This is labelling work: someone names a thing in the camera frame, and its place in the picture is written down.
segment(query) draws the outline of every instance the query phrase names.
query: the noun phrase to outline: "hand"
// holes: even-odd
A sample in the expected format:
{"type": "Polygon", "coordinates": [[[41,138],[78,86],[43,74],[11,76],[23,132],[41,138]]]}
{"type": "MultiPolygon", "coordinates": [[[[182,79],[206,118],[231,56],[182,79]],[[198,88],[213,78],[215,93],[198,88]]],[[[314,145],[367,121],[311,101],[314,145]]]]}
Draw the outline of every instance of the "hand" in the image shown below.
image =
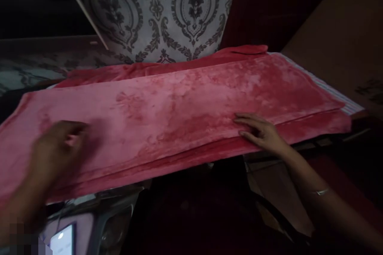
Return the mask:
{"type": "Polygon", "coordinates": [[[82,122],[55,123],[34,142],[28,176],[47,185],[53,184],[79,159],[87,126],[82,122]]]}
{"type": "Polygon", "coordinates": [[[292,149],[288,143],[278,134],[276,127],[265,119],[253,113],[237,113],[234,122],[238,124],[246,124],[258,131],[255,136],[246,131],[240,131],[239,134],[248,141],[267,150],[277,156],[283,156],[292,149]]]}

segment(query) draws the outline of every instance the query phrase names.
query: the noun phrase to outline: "pink fabric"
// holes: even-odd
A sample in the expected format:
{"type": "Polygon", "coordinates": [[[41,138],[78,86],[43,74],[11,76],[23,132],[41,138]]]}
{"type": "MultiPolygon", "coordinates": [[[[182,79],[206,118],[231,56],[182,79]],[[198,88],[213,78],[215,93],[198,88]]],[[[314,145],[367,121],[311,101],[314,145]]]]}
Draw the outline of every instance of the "pink fabric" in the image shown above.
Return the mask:
{"type": "MultiPolygon", "coordinates": [[[[33,139],[61,119],[91,123],[93,138],[82,167],[60,182],[51,200],[255,151],[237,137],[240,128],[232,123],[237,111],[257,112],[274,122],[289,143],[349,130],[349,117],[338,110],[342,103],[283,58],[260,55],[167,74],[161,67],[176,66],[144,65],[136,69],[139,78],[105,82],[107,77],[99,77],[103,83],[25,95],[0,127],[0,149],[8,159],[3,162],[0,199],[24,176],[33,139]],[[142,75],[154,68],[157,75],[142,75]]],[[[203,66],[201,61],[190,63],[203,66]]]]}
{"type": "Polygon", "coordinates": [[[266,52],[266,45],[244,45],[222,49],[210,56],[188,62],[170,63],[166,65],[159,63],[135,63],[132,65],[107,66],[95,70],[73,70],[68,74],[66,80],[56,85],[56,88],[127,80],[131,78],[214,66],[229,62],[238,62],[267,56],[266,52]]]}

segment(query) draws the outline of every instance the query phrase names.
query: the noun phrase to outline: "phone screen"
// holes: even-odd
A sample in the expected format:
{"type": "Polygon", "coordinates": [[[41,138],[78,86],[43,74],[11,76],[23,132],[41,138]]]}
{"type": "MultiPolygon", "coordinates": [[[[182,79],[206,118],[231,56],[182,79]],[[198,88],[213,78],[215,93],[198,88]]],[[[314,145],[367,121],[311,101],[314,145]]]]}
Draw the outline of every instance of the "phone screen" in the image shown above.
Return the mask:
{"type": "Polygon", "coordinates": [[[52,236],[50,248],[53,255],[74,255],[74,228],[71,224],[52,236]]]}

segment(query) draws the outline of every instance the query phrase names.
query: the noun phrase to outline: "cable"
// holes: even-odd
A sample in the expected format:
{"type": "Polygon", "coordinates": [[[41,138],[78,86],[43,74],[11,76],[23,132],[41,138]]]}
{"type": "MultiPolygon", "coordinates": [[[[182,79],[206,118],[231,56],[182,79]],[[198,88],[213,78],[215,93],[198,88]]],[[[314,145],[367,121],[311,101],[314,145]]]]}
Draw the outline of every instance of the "cable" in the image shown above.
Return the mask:
{"type": "Polygon", "coordinates": [[[64,210],[64,208],[66,207],[66,205],[68,204],[68,202],[69,202],[69,200],[65,201],[65,202],[64,202],[64,206],[63,206],[63,208],[60,210],[59,217],[58,217],[58,219],[57,219],[57,226],[56,226],[55,234],[59,231],[59,225],[60,225],[61,215],[63,214],[63,210],[64,210]]]}

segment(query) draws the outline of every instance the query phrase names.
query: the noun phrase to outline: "bracelet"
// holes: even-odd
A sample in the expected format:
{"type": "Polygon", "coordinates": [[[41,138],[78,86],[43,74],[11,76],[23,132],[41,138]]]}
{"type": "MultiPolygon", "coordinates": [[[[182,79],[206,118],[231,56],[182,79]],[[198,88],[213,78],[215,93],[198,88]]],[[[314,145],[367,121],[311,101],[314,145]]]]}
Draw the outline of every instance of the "bracelet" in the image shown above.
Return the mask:
{"type": "Polygon", "coordinates": [[[311,193],[312,194],[317,194],[317,195],[321,196],[321,195],[325,195],[327,192],[328,192],[328,188],[326,188],[324,190],[320,190],[320,191],[314,191],[314,192],[311,192],[311,193]]]}

